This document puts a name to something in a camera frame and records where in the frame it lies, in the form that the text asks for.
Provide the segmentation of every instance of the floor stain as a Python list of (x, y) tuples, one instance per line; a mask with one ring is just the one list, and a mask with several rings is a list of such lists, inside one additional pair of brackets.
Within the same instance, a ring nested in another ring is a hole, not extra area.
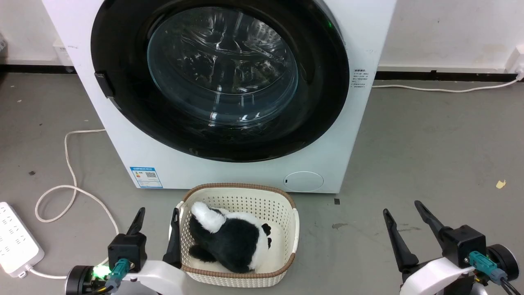
[(416, 226), (412, 226), (410, 228), (399, 229), (398, 231), (412, 231), (412, 230), (422, 230), (422, 228), (416, 227)]
[(348, 225), (347, 223), (335, 223), (331, 226), (331, 228), (334, 228), (334, 229), (339, 229), (345, 225)]

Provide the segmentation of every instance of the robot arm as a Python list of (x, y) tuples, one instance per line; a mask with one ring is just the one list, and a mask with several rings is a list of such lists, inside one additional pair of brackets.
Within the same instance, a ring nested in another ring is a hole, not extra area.
[(489, 281), (505, 290), (512, 288), (509, 281), (518, 278), (519, 268), (506, 247), (486, 247), (486, 237), (470, 226), (444, 226), (420, 201), (415, 201), (415, 207), (439, 242), (443, 257), (419, 264), (389, 210), (384, 209), (389, 239), (402, 273), (400, 295), (487, 295), (484, 286)]
[(73, 267), (65, 283), (65, 295), (120, 294), (118, 290), (123, 281), (127, 281), (127, 284), (139, 282), (155, 294), (184, 294), (186, 275), (180, 270), (182, 263), (178, 209), (175, 208), (173, 211), (171, 219), (173, 231), (162, 261), (147, 260), (146, 236), (140, 233), (144, 215), (145, 209), (141, 208), (127, 233), (118, 234), (109, 244), (107, 248), (109, 267)]

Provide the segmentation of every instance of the green led light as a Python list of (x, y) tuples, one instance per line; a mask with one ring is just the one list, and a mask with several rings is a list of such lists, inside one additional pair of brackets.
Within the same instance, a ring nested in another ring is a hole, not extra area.
[(105, 265), (99, 265), (93, 267), (93, 276), (103, 279), (105, 276), (109, 275), (111, 273), (111, 270), (109, 269), (109, 266)]

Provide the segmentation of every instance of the black cable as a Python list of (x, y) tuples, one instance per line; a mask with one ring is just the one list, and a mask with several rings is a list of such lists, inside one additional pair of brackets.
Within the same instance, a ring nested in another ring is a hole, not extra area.
[(504, 283), (500, 284), (500, 286), (504, 289), (506, 293), (508, 293), (508, 295), (513, 295), (513, 293), (509, 291), (508, 287), (506, 287)]
[(505, 279), (501, 279), (501, 282), (502, 282), (502, 285), (505, 285), (506, 287), (508, 287), (511, 291), (513, 291), (513, 293), (515, 293), (515, 295), (521, 295), (519, 291), (517, 291), (517, 289), (515, 289), (515, 287), (513, 287), (512, 284), (510, 284), (510, 282), (508, 282), (507, 280)]
[(96, 289), (92, 292), (89, 292), (89, 293), (84, 293), (82, 295), (102, 295), (102, 294), (106, 294), (108, 293), (109, 291), (111, 291), (113, 289), (113, 286), (109, 286), (108, 288), (106, 287), (101, 287), (99, 289)]

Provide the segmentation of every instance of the washing machine door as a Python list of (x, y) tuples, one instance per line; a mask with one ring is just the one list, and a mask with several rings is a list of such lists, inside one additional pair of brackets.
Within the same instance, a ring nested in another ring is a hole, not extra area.
[(107, 0), (91, 53), (105, 95), (184, 153), (274, 159), (317, 140), (349, 84), (334, 22), (306, 0)]

